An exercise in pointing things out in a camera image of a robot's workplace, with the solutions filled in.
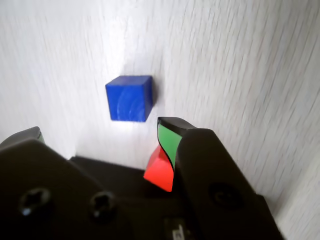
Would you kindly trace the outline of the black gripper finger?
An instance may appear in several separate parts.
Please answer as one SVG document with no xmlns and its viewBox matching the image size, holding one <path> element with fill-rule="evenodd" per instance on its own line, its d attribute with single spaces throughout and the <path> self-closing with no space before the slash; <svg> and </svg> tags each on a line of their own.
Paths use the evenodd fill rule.
<svg viewBox="0 0 320 240">
<path fill-rule="evenodd" d="M 198 240 L 283 238 L 266 200 L 213 130 L 179 117 L 159 117 L 157 138 L 174 168 Z"/>
<path fill-rule="evenodd" d="M 0 144 L 3 240 L 132 240 L 112 194 L 48 147 L 39 127 Z"/>
</svg>

